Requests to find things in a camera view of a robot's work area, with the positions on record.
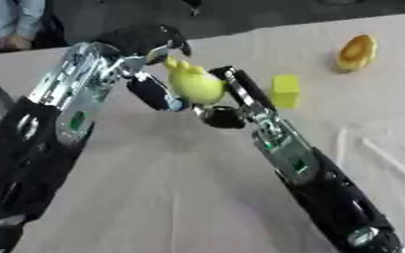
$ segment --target yellow cube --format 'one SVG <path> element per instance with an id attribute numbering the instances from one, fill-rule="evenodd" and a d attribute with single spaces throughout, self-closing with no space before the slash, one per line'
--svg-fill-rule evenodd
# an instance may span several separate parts
<path id="1" fill-rule="evenodd" d="M 272 77 L 271 101 L 277 108 L 294 108 L 299 95 L 297 76 L 275 75 Z"/>

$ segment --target yellow duck toy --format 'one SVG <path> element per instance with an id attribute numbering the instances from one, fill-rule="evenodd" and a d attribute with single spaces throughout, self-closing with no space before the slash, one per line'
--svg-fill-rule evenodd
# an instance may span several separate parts
<path id="1" fill-rule="evenodd" d="M 201 105 L 216 104 L 222 99 L 224 83 L 201 66 L 177 61 L 171 56 L 164 65 L 169 70 L 169 85 L 182 98 Z"/>

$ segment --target white table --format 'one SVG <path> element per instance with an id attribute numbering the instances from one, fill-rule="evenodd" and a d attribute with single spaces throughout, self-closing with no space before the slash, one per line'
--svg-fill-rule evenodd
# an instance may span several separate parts
<path id="1" fill-rule="evenodd" d="M 378 40 L 376 62 L 334 72 L 332 55 L 365 33 Z M 298 75 L 299 106 L 282 115 L 360 185 L 405 242 L 405 15 L 192 44 L 193 63 L 234 64 L 262 87 L 272 75 Z M 0 55 L 0 84 L 28 94 L 62 52 Z M 151 73 L 164 78 L 165 70 Z M 121 85 L 68 181 L 16 252 L 334 252 L 248 134 L 204 126 L 191 113 L 153 112 Z"/>

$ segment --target background floor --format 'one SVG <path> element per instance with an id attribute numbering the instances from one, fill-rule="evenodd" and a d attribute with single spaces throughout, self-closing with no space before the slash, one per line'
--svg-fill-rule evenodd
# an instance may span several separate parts
<path id="1" fill-rule="evenodd" d="M 207 38 L 257 28 L 405 13 L 405 0 L 366 0 L 346 6 L 319 0 L 202 0 L 190 17 L 180 0 L 54 0 L 70 42 L 92 38 L 127 24 L 157 21 L 180 28 L 188 38 Z"/>

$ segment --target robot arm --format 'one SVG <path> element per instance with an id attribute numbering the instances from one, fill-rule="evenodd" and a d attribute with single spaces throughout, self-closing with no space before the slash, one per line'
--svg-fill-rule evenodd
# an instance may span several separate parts
<path id="1" fill-rule="evenodd" d="M 34 91 L 18 100 L 0 121 L 2 253 L 13 250 L 26 223 L 43 215 L 82 153 L 101 106 L 121 78 L 133 85 L 144 84 L 143 90 L 131 87 L 140 98 L 154 90 L 155 100 L 145 99 L 152 108 L 179 111 L 185 106 L 176 103 L 165 86 L 140 78 L 141 68 L 161 61 L 170 48 L 179 47 L 190 54 L 176 30 L 158 25 L 133 27 L 100 41 L 106 43 L 83 42 L 71 47 Z"/>
<path id="2" fill-rule="evenodd" d="M 255 146 L 340 252 L 405 252 L 385 215 L 341 169 L 278 116 L 244 71 L 223 67 L 211 73 L 226 81 L 227 92 L 239 108 L 194 106 L 194 112 L 212 127 L 251 124 Z"/>

